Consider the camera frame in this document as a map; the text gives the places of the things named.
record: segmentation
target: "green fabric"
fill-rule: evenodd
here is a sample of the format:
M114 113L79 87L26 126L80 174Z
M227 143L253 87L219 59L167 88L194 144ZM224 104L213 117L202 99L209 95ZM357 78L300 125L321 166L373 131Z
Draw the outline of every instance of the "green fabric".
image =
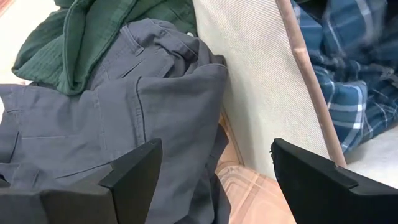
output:
M51 13L22 45L12 72L53 85L66 95L81 93L90 73L121 26L146 17L196 33L192 0L55 0Z

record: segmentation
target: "blue plaid shirt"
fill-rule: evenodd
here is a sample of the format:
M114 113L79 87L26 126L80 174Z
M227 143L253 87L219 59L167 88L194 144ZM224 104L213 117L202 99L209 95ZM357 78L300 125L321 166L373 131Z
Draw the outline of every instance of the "blue plaid shirt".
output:
M329 0L319 22L292 1L343 152L385 131L398 108L398 17L382 0Z

